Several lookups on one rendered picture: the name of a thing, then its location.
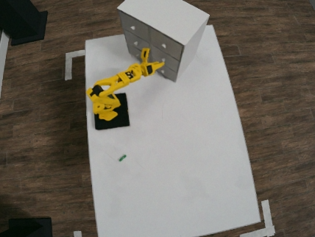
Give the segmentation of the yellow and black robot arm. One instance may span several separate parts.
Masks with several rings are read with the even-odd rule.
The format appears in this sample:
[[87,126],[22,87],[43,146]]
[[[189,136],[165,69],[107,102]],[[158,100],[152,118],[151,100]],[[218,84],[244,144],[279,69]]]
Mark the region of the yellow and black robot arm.
[[[120,103],[113,92],[139,80],[142,73],[141,66],[135,63],[125,72],[122,71],[113,77],[98,80],[93,88],[89,88],[86,91],[91,101],[94,102],[94,112],[99,114],[100,119],[109,121],[118,115],[113,109],[119,107]],[[103,90],[101,87],[103,85],[109,85],[110,87],[107,90]]]

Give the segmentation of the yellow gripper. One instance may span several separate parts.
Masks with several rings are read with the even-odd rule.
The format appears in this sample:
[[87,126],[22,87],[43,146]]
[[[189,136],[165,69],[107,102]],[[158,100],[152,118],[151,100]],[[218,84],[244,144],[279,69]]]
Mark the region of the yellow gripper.
[[140,66],[141,66],[141,70],[143,71],[142,75],[144,77],[153,75],[156,69],[164,65],[164,63],[158,63],[158,62],[147,63],[146,59],[148,59],[149,51],[150,49],[143,48],[142,53],[141,53],[141,59],[143,60],[143,63],[140,64]]

